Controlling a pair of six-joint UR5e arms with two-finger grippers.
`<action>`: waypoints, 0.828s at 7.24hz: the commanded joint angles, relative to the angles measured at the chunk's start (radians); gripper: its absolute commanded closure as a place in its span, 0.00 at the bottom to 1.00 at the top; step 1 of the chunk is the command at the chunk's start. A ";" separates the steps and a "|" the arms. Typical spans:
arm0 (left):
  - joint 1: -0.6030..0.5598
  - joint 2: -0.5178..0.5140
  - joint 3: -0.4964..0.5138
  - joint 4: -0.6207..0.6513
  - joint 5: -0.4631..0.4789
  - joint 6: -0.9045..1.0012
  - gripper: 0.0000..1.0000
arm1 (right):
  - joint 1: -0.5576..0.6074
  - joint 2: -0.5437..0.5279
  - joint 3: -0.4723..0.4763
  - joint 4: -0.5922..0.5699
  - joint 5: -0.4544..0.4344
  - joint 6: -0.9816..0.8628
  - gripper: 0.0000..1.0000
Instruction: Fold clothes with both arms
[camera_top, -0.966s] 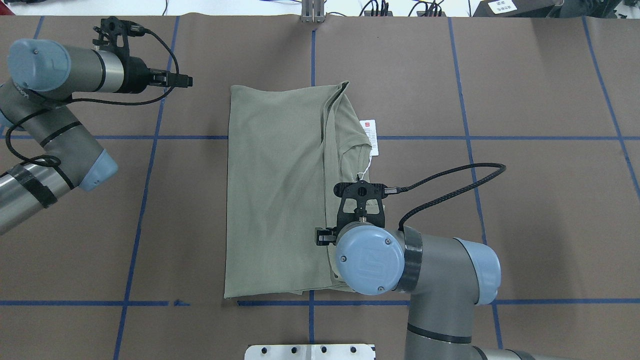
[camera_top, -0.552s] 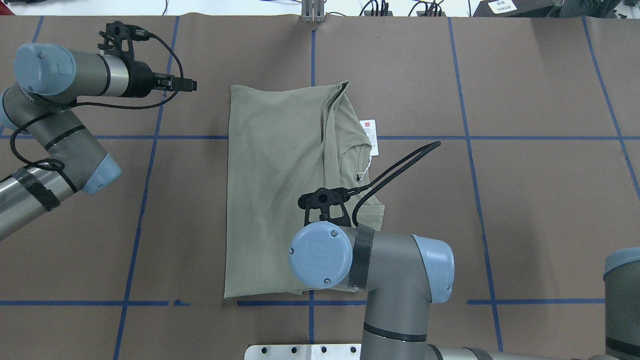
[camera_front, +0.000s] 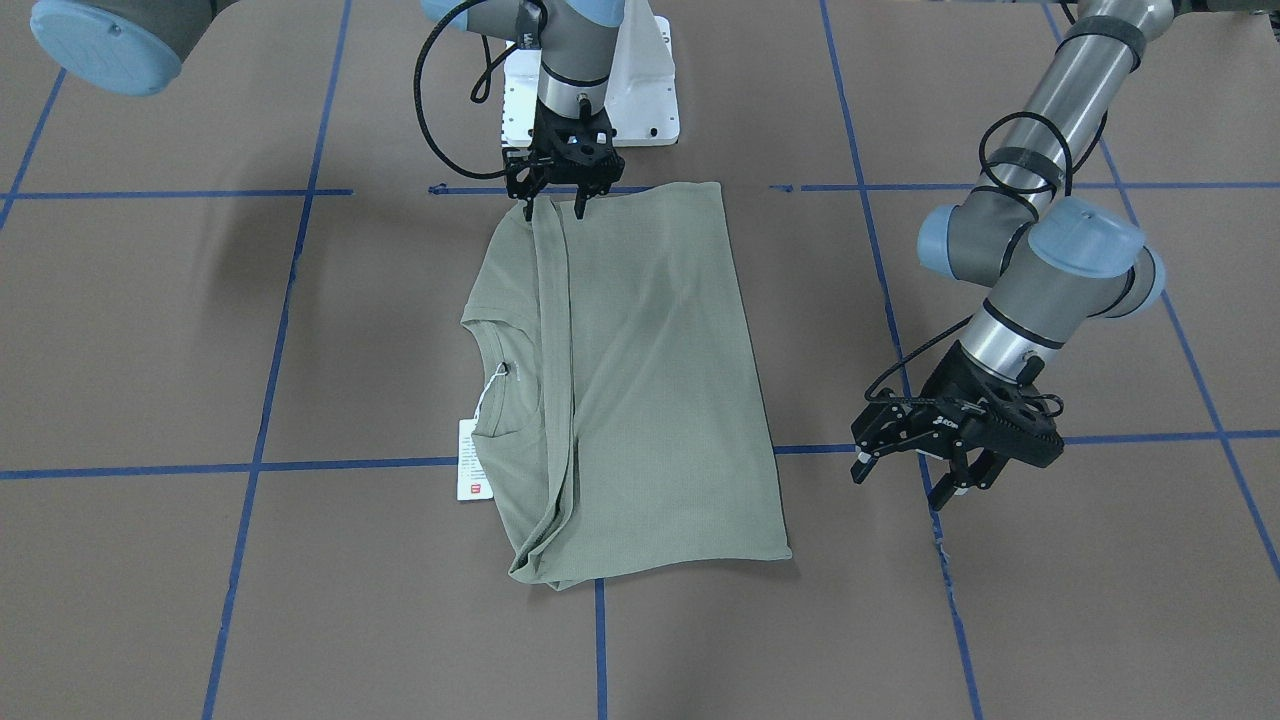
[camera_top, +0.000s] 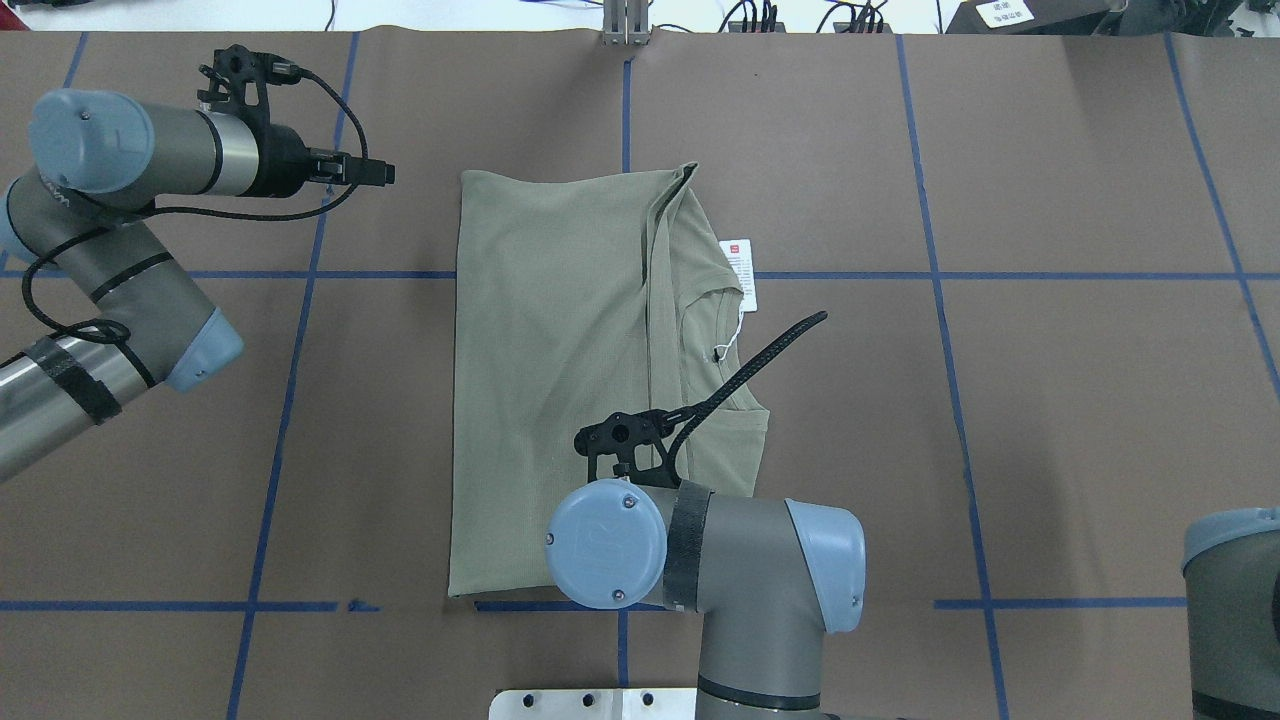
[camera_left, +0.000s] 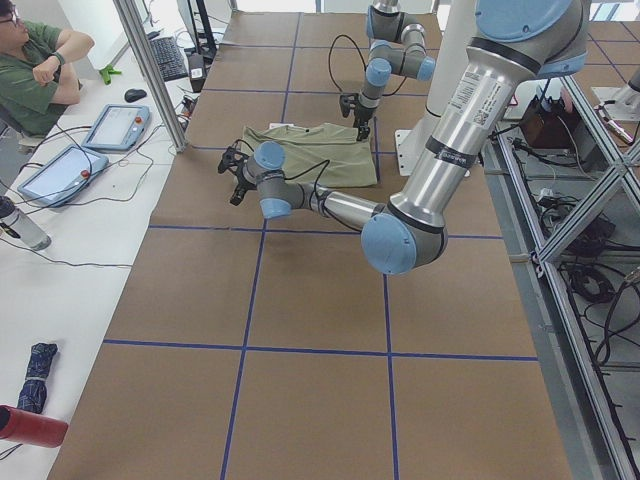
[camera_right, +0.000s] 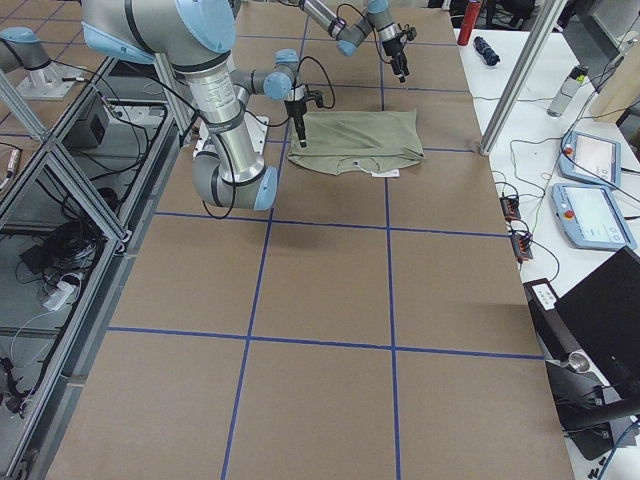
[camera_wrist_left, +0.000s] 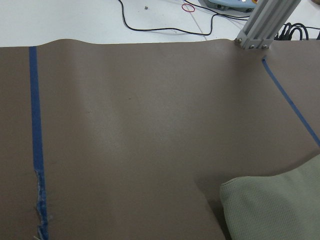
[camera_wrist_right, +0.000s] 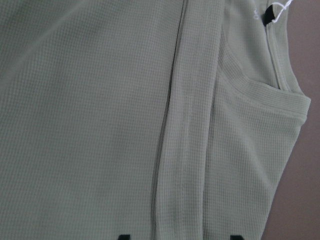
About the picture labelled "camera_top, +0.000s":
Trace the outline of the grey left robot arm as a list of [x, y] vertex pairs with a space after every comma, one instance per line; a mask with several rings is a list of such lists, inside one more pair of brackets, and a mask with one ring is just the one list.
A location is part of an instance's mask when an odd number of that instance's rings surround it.
[[200, 108], [58, 88], [32, 111], [35, 165], [3, 193], [3, 243], [46, 334], [3, 364], [3, 479], [147, 389], [186, 392], [243, 351], [221, 309], [147, 227], [160, 195], [289, 197], [303, 183], [385, 186], [366, 152], [311, 149], [264, 99]]

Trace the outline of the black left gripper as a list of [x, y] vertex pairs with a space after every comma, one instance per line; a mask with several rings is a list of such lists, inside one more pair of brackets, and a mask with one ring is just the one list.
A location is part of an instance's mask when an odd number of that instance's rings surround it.
[[390, 163], [337, 150], [311, 150], [288, 126], [259, 128], [256, 199], [288, 199], [307, 183], [385, 187], [396, 182]]

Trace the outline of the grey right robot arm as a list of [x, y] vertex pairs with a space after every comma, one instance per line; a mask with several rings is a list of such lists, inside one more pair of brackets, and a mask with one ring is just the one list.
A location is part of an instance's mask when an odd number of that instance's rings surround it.
[[[593, 480], [552, 514], [556, 585], [590, 609], [655, 596], [703, 616], [698, 719], [820, 719], [827, 635], [854, 630], [867, 542], [845, 509]], [[1196, 719], [1277, 716], [1277, 510], [1187, 528], [1181, 575]]]

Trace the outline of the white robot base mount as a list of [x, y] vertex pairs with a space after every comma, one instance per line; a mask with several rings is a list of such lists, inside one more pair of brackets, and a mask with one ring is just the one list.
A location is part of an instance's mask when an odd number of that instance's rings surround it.
[[694, 719], [694, 688], [502, 691], [489, 719]]

